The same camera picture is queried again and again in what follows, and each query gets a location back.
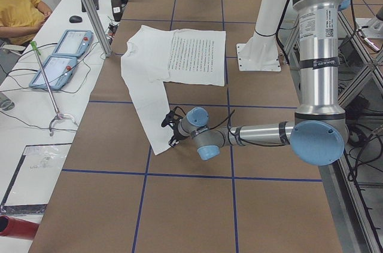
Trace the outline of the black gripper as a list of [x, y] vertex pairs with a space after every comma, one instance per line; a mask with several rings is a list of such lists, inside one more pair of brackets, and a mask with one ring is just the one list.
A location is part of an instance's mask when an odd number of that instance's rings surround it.
[[181, 116], [176, 113], [175, 109], [172, 109], [165, 115], [165, 118], [161, 123], [161, 127], [169, 126], [173, 131], [173, 135], [168, 142], [171, 147], [174, 147], [180, 143], [180, 134], [178, 132], [178, 125], [180, 121]]

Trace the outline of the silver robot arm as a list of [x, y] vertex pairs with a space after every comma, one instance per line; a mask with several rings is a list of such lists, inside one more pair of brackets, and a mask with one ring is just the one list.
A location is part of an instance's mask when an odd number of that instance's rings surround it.
[[348, 139], [345, 111], [338, 103], [338, 13], [351, 0], [262, 0], [254, 35], [238, 45], [238, 63], [265, 58], [286, 5], [299, 18], [300, 90], [294, 121], [262, 126], [208, 127], [208, 113], [195, 107], [184, 116], [170, 111], [162, 127], [170, 127], [169, 146], [192, 139], [201, 159], [217, 156], [226, 145], [281, 147], [288, 145], [303, 161], [324, 166], [341, 158]]

